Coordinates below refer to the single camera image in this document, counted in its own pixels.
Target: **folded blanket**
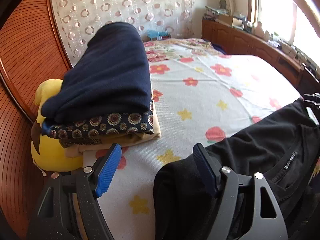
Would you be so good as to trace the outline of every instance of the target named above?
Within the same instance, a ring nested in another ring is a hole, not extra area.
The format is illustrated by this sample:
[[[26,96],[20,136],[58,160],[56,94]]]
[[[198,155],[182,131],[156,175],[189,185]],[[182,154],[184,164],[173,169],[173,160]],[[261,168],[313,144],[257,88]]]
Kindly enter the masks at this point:
[[[89,150],[104,150],[109,149],[113,143],[118,143],[121,147],[133,146],[149,140],[157,139],[161,136],[160,125],[156,114],[156,109],[153,110],[153,134],[147,133],[119,133],[98,136],[97,139],[101,144],[95,145],[79,145],[74,144],[65,149],[65,155],[69,158],[81,156],[84,151]]]
[[[143,113],[150,98],[143,42],[135,27],[118,22],[97,31],[64,76],[61,91],[42,105],[41,114],[56,123],[70,123],[111,113]]]

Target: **bed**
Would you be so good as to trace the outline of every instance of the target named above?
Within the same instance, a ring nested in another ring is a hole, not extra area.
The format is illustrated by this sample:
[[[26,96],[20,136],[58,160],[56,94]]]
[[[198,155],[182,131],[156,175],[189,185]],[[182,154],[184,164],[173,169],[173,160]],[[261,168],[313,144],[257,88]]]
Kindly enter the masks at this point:
[[[224,55],[201,39],[146,42],[161,138],[123,148],[99,205],[115,239],[154,239],[153,181],[166,163],[258,122],[300,94],[255,56]],[[86,151],[84,167],[106,150]]]

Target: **yellow star pattern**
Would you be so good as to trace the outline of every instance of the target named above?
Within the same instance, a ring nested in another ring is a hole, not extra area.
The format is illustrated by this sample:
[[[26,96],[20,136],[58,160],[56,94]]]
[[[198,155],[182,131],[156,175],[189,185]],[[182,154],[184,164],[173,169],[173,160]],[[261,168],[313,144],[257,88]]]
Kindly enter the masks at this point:
[[[133,200],[129,202],[129,206],[132,207],[132,213],[137,215],[139,213],[149,214],[150,209],[147,207],[148,200],[145,198],[140,198],[135,195]]]
[[[228,108],[228,104],[223,102],[222,100],[219,100],[217,103],[217,107],[220,107],[222,111],[226,110]]]
[[[178,115],[181,116],[182,121],[184,121],[186,119],[192,119],[192,113],[188,112],[187,109],[183,109],[183,111],[179,111]]]
[[[163,165],[166,165],[167,163],[178,161],[180,159],[181,159],[181,157],[173,155],[173,151],[171,149],[166,150],[164,155],[157,156],[157,160],[161,161],[163,163]]]
[[[202,72],[203,72],[203,69],[200,68],[200,67],[196,67],[196,68],[195,68],[195,71],[202,73]]]

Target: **clutter on cabinet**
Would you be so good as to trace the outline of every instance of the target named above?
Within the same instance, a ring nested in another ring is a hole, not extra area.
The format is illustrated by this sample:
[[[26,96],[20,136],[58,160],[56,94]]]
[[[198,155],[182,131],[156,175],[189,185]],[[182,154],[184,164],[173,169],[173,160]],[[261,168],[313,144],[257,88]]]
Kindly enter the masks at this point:
[[[273,36],[272,36],[272,41],[278,42],[278,40],[279,40],[279,36],[273,34]]]
[[[220,1],[219,1],[219,6],[220,6],[220,9],[227,9],[227,2],[226,2],[226,0],[220,0]]]
[[[242,18],[242,25],[241,25],[241,27],[246,30],[246,29],[247,29],[247,26],[248,26],[247,17],[244,16],[244,17]]]
[[[267,41],[272,47],[278,48],[279,43],[277,41]]]
[[[252,22],[247,22],[247,32],[252,33]]]
[[[220,22],[222,24],[232,25],[233,16],[226,9],[217,9],[205,6],[206,12],[204,14],[204,19]]]
[[[297,51],[296,48],[292,45],[290,46],[284,41],[278,40],[278,43],[282,46],[281,50],[287,54],[289,57],[297,60],[299,64],[304,63],[306,66],[310,65],[310,62],[308,62],[307,57],[301,52]]]
[[[263,35],[263,40],[268,42],[269,39],[270,39],[270,33],[268,31],[265,31]]]
[[[262,29],[262,22],[258,22],[257,27],[253,28],[252,34],[256,35],[260,38],[263,38],[264,36],[264,31]]]
[[[150,41],[161,41],[171,38],[171,35],[168,32],[158,32],[154,30],[149,30],[147,36]]]

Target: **cabinet door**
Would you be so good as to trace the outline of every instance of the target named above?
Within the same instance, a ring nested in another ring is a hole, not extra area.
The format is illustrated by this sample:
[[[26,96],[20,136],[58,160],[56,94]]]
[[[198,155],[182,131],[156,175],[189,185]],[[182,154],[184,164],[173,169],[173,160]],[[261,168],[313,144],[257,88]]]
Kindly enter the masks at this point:
[[[202,21],[202,38],[212,41],[213,25],[209,22]]]
[[[274,49],[261,42],[253,42],[251,54],[262,58],[272,66],[277,59]]]
[[[212,34],[212,42],[222,46],[227,53],[231,53],[231,50],[230,50],[231,30],[232,29],[230,27],[224,26],[222,24],[215,24],[213,34]]]
[[[252,37],[241,33],[240,31],[232,30],[230,39],[230,49],[232,54],[250,55]]]

